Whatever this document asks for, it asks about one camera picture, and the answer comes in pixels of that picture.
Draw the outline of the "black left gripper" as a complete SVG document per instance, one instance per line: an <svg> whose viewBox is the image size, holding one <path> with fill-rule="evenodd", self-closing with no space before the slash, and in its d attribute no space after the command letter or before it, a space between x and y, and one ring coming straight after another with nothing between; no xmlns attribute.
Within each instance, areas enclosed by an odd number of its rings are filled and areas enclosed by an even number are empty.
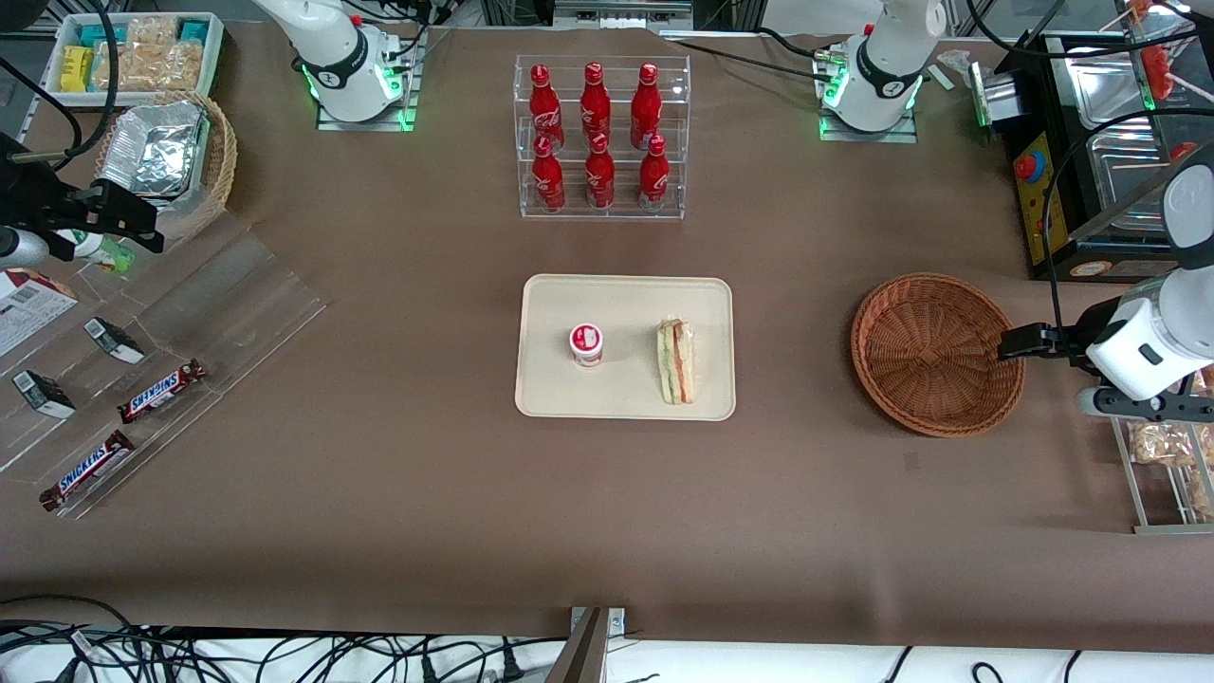
<svg viewBox="0 0 1214 683"><path fill-rule="evenodd" d="M1089 347L1100 342L1105 328L1076 323L1053 328L1048 323L1031 323L1006 329L998 342L998 359L1011 362L1023 358L1060 359L1072 363L1088 375L1106 380L1105 372L1089 358Z"/></svg>

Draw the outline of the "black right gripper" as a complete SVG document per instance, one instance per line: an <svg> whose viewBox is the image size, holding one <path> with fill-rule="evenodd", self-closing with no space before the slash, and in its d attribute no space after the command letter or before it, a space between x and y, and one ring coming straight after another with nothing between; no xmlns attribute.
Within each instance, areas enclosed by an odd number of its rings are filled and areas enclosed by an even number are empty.
<svg viewBox="0 0 1214 683"><path fill-rule="evenodd" d="M130 239L149 252L165 250L165 237L157 230L157 207L146 199L124 189L113 180L95 180L90 184L90 211L72 194L38 190L2 190L1 198L1 258L4 261L73 261L79 245L74 234Z"/></svg>

